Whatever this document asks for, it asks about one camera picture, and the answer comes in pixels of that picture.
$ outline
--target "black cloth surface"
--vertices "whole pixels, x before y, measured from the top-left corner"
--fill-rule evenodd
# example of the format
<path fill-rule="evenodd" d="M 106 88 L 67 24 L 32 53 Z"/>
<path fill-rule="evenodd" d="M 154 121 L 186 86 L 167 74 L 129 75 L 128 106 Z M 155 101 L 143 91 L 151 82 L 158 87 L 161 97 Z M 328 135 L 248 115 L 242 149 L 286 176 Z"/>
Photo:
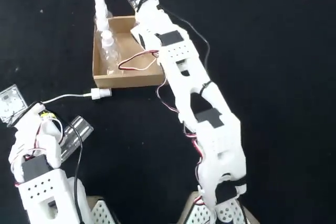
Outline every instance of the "black cloth surface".
<path fill-rule="evenodd" d="M 106 1 L 116 16 L 133 13 L 126 0 Z M 243 203 L 261 223 L 334 223 L 336 0 L 160 1 L 211 45 L 209 75 L 241 121 Z M 0 90 L 17 84 L 27 103 L 88 92 L 93 15 L 93 0 L 0 0 Z M 174 102 L 169 87 L 162 97 Z M 48 108 L 94 127 L 79 172 L 87 195 L 103 196 L 122 223 L 178 220 L 198 156 L 155 87 Z M 14 132 L 0 125 L 1 223 L 27 222 L 8 163 Z"/>

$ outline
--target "clear plastic bottle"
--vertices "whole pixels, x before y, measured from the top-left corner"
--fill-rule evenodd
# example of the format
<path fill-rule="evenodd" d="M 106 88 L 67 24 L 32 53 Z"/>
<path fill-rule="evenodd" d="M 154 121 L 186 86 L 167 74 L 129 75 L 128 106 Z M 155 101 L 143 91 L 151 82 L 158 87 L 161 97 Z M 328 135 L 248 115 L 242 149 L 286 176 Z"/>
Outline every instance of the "clear plastic bottle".
<path fill-rule="evenodd" d="M 112 18 L 113 15 L 110 11 L 107 9 L 107 5 L 105 3 L 105 0 L 94 0 L 95 2 L 95 9 L 96 9 L 96 16 L 95 20 L 97 18 Z"/>
<path fill-rule="evenodd" d="M 118 68 L 118 64 L 121 60 L 120 50 L 113 38 L 112 32 L 109 30 L 105 30 L 101 33 L 100 57 L 106 66 L 107 74 L 122 73 Z"/>
<path fill-rule="evenodd" d="M 107 18 L 98 18 L 96 20 L 97 26 L 97 38 L 101 38 L 101 34 L 103 31 L 111 31 L 110 24 Z"/>

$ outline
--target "open cardboard box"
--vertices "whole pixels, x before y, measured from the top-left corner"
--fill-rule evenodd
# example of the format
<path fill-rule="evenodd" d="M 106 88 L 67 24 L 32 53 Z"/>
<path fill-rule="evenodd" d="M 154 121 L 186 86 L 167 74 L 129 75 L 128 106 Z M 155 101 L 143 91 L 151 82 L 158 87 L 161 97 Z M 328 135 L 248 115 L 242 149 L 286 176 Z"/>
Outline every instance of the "open cardboard box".
<path fill-rule="evenodd" d="M 135 24 L 134 16 L 113 17 L 109 19 L 109 23 L 120 48 L 121 60 L 128 59 L 143 51 L 143 48 L 135 41 L 130 32 Z M 98 88 L 156 86 L 163 82 L 162 69 L 156 63 L 144 71 L 124 70 L 121 74 L 106 75 L 100 60 L 101 42 L 97 38 L 97 28 L 94 30 L 92 74 Z M 147 54 L 136 57 L 123 66 L 145 68 L 152 61 L 153 56 Z"/>

